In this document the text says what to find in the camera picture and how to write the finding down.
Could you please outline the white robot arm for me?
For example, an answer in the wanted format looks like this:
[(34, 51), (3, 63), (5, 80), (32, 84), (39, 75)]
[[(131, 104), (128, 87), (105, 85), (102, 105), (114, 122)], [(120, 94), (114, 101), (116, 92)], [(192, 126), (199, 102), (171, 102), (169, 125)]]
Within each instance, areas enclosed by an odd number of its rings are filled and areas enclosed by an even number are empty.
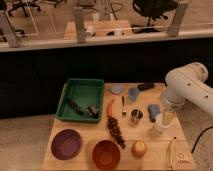
[(185, 100), (213, 117), (213, 88), (205, 83), (207, 78), (208, 70), (199, 62), (172, 69), (166, 74), (166, 87), (161, 94), (164, 125), (172, 122), (174, 113), (184, 105)]

